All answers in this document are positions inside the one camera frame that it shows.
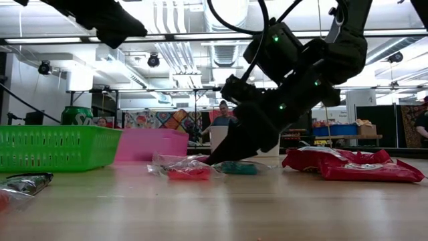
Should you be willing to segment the black cabinet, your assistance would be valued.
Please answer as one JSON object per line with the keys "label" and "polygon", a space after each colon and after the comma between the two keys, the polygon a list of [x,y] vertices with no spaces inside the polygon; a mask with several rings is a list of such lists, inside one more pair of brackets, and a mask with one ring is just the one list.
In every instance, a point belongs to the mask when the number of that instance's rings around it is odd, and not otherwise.
{"label": "black cabinet", "polygon": [[281,133],[280,147],[300,148],[311,145],[313,141],[312,112],[309,111]]}

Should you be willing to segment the cardboard box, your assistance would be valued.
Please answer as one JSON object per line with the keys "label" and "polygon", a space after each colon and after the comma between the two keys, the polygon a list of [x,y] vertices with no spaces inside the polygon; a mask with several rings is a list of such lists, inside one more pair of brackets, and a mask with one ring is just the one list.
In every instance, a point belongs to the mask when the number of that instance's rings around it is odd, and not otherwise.
{"label": "cardboard box", "polygon": [[360,125],[358,127],[358,135],[375,136],[377,135],[376,125]]}

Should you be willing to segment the green plastic mesh basket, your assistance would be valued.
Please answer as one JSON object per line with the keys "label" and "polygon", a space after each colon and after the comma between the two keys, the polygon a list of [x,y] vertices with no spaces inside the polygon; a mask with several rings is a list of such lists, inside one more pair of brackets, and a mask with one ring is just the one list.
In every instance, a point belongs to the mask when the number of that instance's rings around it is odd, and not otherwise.
{"label": "green plastic mesh basket", "polygon": [[105,167],[114,161],[121,134],[97,126],[0,126],[0,173]]}

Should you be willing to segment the black partition panel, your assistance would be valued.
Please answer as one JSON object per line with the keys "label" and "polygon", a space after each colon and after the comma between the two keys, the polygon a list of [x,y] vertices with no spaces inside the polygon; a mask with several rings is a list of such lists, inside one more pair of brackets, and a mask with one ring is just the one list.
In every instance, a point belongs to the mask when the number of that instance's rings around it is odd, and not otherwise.
{"label": "black partition panel", "polygon": [[377,134],[383,136],[379,140],[380,147],[397,146],[397,126],[393,105],[358,106],[356,116],[377,126]]}

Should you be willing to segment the green soda can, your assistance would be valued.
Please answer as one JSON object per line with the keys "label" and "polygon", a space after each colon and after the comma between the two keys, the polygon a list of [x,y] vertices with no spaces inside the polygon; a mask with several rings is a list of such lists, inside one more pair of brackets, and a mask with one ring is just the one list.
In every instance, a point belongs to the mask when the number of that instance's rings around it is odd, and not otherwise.
{"label": "green soda can", "polygon": [[62,112],[61,125],[92,125],[93,114],[90,108],[66,106]]}

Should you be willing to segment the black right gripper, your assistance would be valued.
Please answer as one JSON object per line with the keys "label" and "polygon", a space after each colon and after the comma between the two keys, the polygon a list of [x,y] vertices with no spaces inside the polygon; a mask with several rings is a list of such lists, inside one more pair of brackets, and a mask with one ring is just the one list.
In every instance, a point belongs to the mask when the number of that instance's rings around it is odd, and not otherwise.
{"label": "black right gripper", "polygon": [[280,131],[319,102],[340,104],[340,90],[317,74],[292,74],[277,88],[258,88],[231,75],[221,95],[237,105],[238,121],[228,126],[227,136],[207,158],[208,165],[253,157],[257,150],[267,153],[278,144]]}

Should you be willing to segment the black monitor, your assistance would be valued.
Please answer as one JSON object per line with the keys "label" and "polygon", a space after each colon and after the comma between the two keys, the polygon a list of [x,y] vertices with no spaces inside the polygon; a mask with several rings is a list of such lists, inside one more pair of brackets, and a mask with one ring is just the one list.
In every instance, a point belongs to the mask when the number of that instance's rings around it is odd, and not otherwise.
{"label": "black monitor", "polygon": [[28,112],[25,115],[24,123],[25,125],[42,125],[44,115],[41,112],[34,111]]}

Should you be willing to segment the red and white KitKat bar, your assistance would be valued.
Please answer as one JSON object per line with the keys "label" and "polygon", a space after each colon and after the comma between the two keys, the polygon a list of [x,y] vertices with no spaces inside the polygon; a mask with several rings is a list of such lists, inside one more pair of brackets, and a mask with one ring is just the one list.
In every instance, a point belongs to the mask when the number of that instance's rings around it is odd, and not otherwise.
{"label": "red and white KitKat bar", "polygon": [[308,173],[319,173],[323,161],[340,160],[341,155],[328,147],[300,147],[288,149],[282,167]]}

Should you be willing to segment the teal gummy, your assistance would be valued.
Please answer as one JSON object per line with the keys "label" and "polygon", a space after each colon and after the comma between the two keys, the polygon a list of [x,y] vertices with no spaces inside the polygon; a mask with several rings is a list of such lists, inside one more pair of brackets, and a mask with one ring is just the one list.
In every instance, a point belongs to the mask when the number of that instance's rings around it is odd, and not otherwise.
{"label": "teal gummy", "polygon": [[231,175],[261,175],[275,168],[275,166],[254,161],[224,161],[214,164],[213,167],[222,173]]}

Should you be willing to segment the colourful patterned quilt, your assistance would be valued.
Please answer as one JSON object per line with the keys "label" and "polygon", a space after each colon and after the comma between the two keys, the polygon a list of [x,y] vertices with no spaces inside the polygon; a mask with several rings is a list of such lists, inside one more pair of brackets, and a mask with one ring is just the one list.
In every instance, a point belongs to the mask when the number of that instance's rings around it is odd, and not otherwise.
{"label": "colourful patterned quilt", "polygon": [[180,132],[201,130],[203,128],[202,113],[187,112],[183,109],[125,112],[124,126],[126,129],[174,129]]}

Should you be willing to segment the person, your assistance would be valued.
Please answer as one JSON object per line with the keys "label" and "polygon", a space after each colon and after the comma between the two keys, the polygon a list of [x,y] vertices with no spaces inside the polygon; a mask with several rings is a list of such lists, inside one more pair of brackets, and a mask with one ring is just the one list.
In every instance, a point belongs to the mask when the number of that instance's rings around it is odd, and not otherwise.
{"label": "person", "polygon": [[214,126],[228,126],[230,122],[236,123],[237,119],[235,116],[229,114],[229,107],[225,100],[222,100],[219,104],[220,115],[213,119],[213,122],[201,132],[202,135],[206,135],[211,127]]}
{"label": "person", "polygon": [[114,117],[113,116],[94,117],[93,123],[99,127],[106,127],[106,128],[112,129],[114,125]]}
{"label": "person", "polygon": [[425,107],[424,112],[422,112],[415,121],[415,128],[418,134],[421,137],[421,142],[428,142],[428,96],[424,99],[423,106]]}

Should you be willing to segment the red KitKat mini bar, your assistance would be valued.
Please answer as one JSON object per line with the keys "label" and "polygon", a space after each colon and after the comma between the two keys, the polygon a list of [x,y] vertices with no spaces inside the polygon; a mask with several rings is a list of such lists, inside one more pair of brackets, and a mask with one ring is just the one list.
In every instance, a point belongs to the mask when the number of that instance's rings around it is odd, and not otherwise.
{"label": "red KitKat mini bar", "polygon": [[320,161],[321,176],[329,181],[413,182],[425,179],[417,168],[400,160],[385,163],[350,163],[341,160]]}
{"label": "red KitKat mini bar", "polygon": [[347,163],[360,163],[360,157],[352,151],[335,149],[335,152],[337,153],[336,157],[341,161],[346,161]]}
{"label": "red KitKat mini bar", "polygon": [[358,152],[356,156],[358,164],[384,164],[393,162],[390,155],[383,149],[375,153]]}

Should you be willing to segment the white plastic basket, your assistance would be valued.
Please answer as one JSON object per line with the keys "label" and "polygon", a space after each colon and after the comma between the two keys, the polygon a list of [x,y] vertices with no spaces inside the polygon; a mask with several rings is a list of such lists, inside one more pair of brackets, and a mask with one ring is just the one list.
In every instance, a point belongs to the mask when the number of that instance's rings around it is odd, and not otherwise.
{"label": "white plastic basket", "polygon": [[[211,152],[214,152],[219,144],[224,140],[227,136],[228,126],[213,126],[210,128],[209,136],[210,136],[210,146]],[[255,157],[279,157],[280,155],[280,143],[268,151],[267,153],[257,151],[257,155]]]}

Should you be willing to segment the white pillar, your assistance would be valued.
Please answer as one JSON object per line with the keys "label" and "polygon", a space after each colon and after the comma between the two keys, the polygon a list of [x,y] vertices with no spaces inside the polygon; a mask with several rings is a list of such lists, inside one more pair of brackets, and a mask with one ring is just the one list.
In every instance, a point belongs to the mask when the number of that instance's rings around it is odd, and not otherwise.
{"label": "white pillar", "polygon": [[357,119],[356,108],[358,106],[375,106],[375,90],[349,90],[346,92],[346,111],[349,123],[354,123]]}

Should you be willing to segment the red gummy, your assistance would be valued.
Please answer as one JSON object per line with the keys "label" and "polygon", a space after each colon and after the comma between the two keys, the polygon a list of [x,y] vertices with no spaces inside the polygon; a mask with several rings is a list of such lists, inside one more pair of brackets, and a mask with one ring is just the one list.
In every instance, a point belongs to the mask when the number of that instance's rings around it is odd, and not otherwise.
{"label": "red gummy", "polygon": [[206,155],[173,156],[155,153],[148,172],[170,180],[211,180],[225,177],[225,174],[205,163]]}
{"label": "red gummy", "polygon": [[23,208],[34,197],[14,189],[0,189],[0,214]]}

